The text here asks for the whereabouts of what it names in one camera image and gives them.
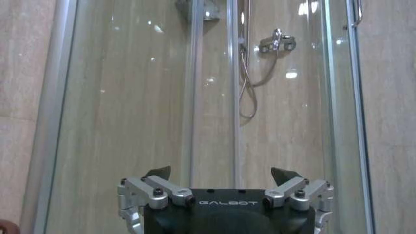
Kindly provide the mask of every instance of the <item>silver metal bracket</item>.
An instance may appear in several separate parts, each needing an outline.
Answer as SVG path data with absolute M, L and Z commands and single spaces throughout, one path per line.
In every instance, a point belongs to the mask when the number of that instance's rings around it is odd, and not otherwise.
M 122 179 L 117 186 L 118 216 L 125 220 L 128 231 L 142 234 L 140 209 L 149 205 L 162 209 L 168 205 L 168 194 L 161 188 L 153 188 L 137 178 Z
M 292 51 L 296 48 L 296 41 L 293 36 L 285 35 L 280 29 L 274 29 L 272 36 L 260 41 L 258 51 L 269 53 L 280 50 L 280 48 Z
M 281 207 L 285 199 L 290 194 L 305 187 L 308 180 L 301 177 L 292 178 L 286 183 L 264 191 L 265 202 L 269 203 L 269 208 Z
M 118 216 L 125 220 L 129 233 L 144 234 L 141 214 L 137 207 L 120 209 Z
M 194 196 L 189 188 L 178 187 L 156 175 L 146 177 L 144 182 L 153 188 L 161 188 L 168 193 L 174 205 L 184 207 L 193 205 Z
M 316 199 L 318 205 L 314 208 L 314 234 L 318 234 L 332 215 L 333 186 L 324 180 L 316 180 L 305 186 L 304 190 L 297 190 L 290 195 L 289 204 L 294 210 L 305 211 Z

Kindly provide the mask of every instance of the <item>vertical metal rail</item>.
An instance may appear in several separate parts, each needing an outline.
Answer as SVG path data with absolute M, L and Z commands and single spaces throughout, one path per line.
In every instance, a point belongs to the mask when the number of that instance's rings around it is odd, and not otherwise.
M 21 233 L 45 232 L 77 0 L 57 0 L 25 186 Z
M 226 1 L 228 58 L 233 94 L 233 188 L 241 187 L 240 169 L 240 104 L 238 104 L 238 18 L 237 0 Z
M 349 51 L 350 51 L 350 65 L 352 65 L 352 83 L 353 96 L 356 105 L 356 120 L 357 120 L 357 134 L 360 146 L 360 163 L 361 163 L 361 178 L 362 178 L 362 192 L 365 205 L 365 224 L 366 233 L 374 233 L 372 196 L 370 196 L 370 181 L 369 181 L 369 167 L 368 167 L 368 151 L 366 151 L 366 136 L 365 136 L 365 120 L 364 120 L 364 104 L 361 91 L 361 72 L 360 72 L 360 57 L 358 57 L 358 43 L 357 43 L 357 25 L 362 20 L 362 2 L 352 3 L 346 0 L 346 18 L 348 18 L 348 34 L 349 34 Z
M 204 1 L 192 1 L 192 23 L 188 54 L 186 54 L 186 73 L 184 80 L 184 97 L 182 97 L 182 122 L 181 122 L 181 185 L 189 187 L 192 185 L 193 175 L 193 144 L 197 142 L 196 136 L 196 88 L 197 77 L 201 76 L 201 61 L 202 61 L 202 23 L 204 23 Z
M 193 186 L 193 175 L 194 175 L 194 166 L 193 166 L 193 157 L 197 155 L 196 149 L 196 142 L 197 136 L 200 131 L 200 120 L 197 118 L 197 114 L 201 112 L 198 105 L 200 100 L 202 100 L 201 92 L 196 92 L 198 87 L 201 86 L 201 72 L 202 72 L 202 36 L 204 36 L 204 0 L 193 0 L 192 3 L 192 33 L 190 33 L 190 56 L 192 56 L 192 64 L 190 64 L 190 79 L 193 83 L 193 95 L 192 95 L 192 148 L 190 148 L 190 159 L 189 159 L 189 166 L 190 166 L 190 175 L 189 175 L 189 185 Z

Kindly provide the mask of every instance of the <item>shower door handle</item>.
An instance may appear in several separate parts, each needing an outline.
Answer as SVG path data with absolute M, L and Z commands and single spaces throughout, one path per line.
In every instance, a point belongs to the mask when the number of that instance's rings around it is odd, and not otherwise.
M 354 6 L 356 21 L 352 24 L 352 27 L 356 28 L 362 21 L 362 0 L 356 0 L 353 6 Z

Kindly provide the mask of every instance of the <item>glass shower door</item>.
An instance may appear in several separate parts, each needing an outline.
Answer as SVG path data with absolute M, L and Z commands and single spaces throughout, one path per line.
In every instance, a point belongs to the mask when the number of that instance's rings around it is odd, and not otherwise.
M 249 39 L 249 81 L 260 84 L 252 85 L 253 91 L 242 89 L 240 102 L 240 186 L 272 188 L 270 167 L 310 180 L 325 179 L 336 191 L 328 233 L 370 233 L 349 1 L 240 0 L 238 4 L 242 41 Z M 294 48 L 280 45 L 277 59 L 270 47 L 260 46 L 276 29 L 296 41 Z
M 48 234 L 125 233 L 120 179 L 170 165 L 181 183 L 189 33 L 174 1 L 77 1 Z

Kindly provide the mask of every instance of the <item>tiled wall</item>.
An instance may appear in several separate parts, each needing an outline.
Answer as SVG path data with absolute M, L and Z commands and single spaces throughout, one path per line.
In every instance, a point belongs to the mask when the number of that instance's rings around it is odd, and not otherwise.
M 416 233 L 416 2 L 364 0 L 358 26 L 378 234 Z
M 54 0 L 0 0 L 0 219 L 20 222 Z

